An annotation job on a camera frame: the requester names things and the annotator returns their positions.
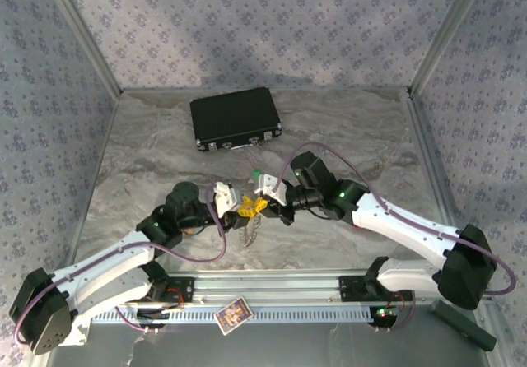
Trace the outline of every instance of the black block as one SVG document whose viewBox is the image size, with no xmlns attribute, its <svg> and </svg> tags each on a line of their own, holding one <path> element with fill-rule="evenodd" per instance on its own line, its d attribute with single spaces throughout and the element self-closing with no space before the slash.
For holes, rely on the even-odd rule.
<svg viewBox="0 0 527 367">
<path fill-rule="evenodd" d="M 200 151 L 232 149 L 282 134 L 273 97 L 264 87 L 193 100 L 190 112 Z"/>
<path fill-rule="evenodd" d="M 459 237 L 491 251 L 478 227 L 467 225 Z M 496 268 L 496 262 L 490 258 L 457 243 L 434 280 L 440 293 L 451 303 L 463 309 L 476 309 Z"/>
<path fill-rule="evenodd" d="M 468 338 L 474 344 L 479 346 L 486 352 L 490 352 L 496 345 L 496 338 L 480 328 L 476 323 L 472 322 L 466 316 L 456 311 L 448 304 L 441 300 L 436 300 L 430 307 L 430 313 L 436 315 L 443 322 L 448 324 L 454 330 Z"/>
<path fill-rule="evenodd" d="M 17 323 L 31 300 L 51 283 L 51 276 L 42 268 L 30 273 L 9 310 L 11 319 Z M 21 335 L 35 355 L 51 351 L 62 343 L 71 331 L 69 306 L 57 289 L 52 289 L 31 309 L 21 326 Z"/>
</svg>

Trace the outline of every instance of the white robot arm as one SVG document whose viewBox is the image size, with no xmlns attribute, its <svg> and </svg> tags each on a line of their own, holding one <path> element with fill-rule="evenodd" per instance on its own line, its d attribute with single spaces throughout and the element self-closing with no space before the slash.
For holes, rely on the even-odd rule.
<svg viewBox="0 0 527 367">
<path fill-rule="evenodd" d="M 330 219 L 373 230 L 424 257 L 417 261 L 377 258 L 363 278 L 362 297 L 384 300 L 399 290 L 420 290 L 442 295 L 462 308 L 476 308 L 496 264 L 456 240 L 490 251 L 480 229 L 441 225 L 384 200 L 382 207 L 367 187 L 349 179 L 336 180 L 311 152 L 296 157 L 291 168 L 297 186 L 268 174 L 258 177 L 255 192 L 263 202 L 260 214 L 291 225 L 296 211 L 318 207 Z M 183 230 L 219 224 L 227 231 L 249 222 L 242 214 L 247 207 L 239 192 L 223 183 L 216 183 L 214 191 L 214 203 L 204 204 L 197 186 L 178 183 L 166 204 L 117 244 L 51 274 L 42 268 L 32 272 L 10 310 L 16 335 L 21 333 L 26 340 L 22 343 L 36 355 L 61 344 L 80 344 L 86 341 L 83 328 L 94 315 L 132 300 L 169 300 L 163 299 L 170 288 L 168 276 L 154 260 L 181 242 Z M 437 229 L 444 237 L 432 236 L 419 226 Z"/>
</svg>

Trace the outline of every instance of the yellow tag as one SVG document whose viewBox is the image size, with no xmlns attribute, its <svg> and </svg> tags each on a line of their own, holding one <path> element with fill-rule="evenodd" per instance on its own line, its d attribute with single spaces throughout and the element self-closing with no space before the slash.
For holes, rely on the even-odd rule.
<svg viewBox="0 0 527 367">
<path fill-rule="evenodd" d="M 241 204 L 241 207 L 238 208 L 238 215 L 243 217 L 253 217 L 256 215 L 256 211 L 254 210 L 254 202 L 247 196 L 243 196 L 243 203 Z"/>
<path fill-rule="evenodd" d="M 256 201 L 254 202 L 254 210 L 256 213 L 260 213 L 265 208 L 267 208 L 268 201 L 264 200 L 261 197 L 256 198 Z"/>
</svg>

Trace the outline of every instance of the patterned wallpaper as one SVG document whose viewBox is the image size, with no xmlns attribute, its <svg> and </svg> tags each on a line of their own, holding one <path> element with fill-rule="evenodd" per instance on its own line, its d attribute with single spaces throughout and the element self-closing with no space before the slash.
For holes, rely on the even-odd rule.
<svg viewBox="0 0 527 367">
<path fill-rule="evenodd" d="M 0 0 L 0 365 L 23 277 L 63 262 L 113 102 L 54 0 Z"/>
<path fill-rule="evenodd" d="M 480 225 L 519 283 L 498 303 L 527 365 L 527 0 L 475 0 L 422 93 L 462 221 Z M 498 272 L 494 287 L 505 283 Z"/>
<path fill-rule="evenodd" d="M 75 0 L 122 88 L 406 86 L 452 0 Z"/>
</svg>

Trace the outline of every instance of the gray marble surface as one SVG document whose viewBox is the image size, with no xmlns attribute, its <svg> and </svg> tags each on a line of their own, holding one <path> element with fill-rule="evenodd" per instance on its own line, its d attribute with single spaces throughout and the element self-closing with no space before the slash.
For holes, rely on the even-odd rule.
<svg viewBox="0 0 527 367">
<path fill-rule="evenodd" d="M 324 142 L 362 170 L 389 201 L 419 215 L 438 219 L 435 203 L 418 163 L 403 112 L 404 91 L 273 91 L 284 133 L 262 146 L 236 151 L 199 152 L 189 102 L 213 95 L 145 92 L 123 95 L 105 151 L 96 189 L 82 230 L 77 261 L 111 245 L 164 202 L 176 183 L 195 182 L 203 194 L 215 181 L 229 181 L 251 193 L 254 169 L 278 174 L 292 149 L 304 141 Z M 340 178 L 348 167 L 322 151 L 326 165 Z M 287 178 L 292 179 L 288 170 Z M 225 257 L 196 264 L 162 257 L 167 270 L 362 268 L 377 256 L 412 258 L 413 253 L 384 236 L 322 221 L 307 212 L 286 227 L 263 218 L 258 238 L 247 249 L 238 231 L 227 233 Z M 194 258 L 217 255 L 221 241 L 214 228 L 187 236 L 178 252 Z"/>
</svg>

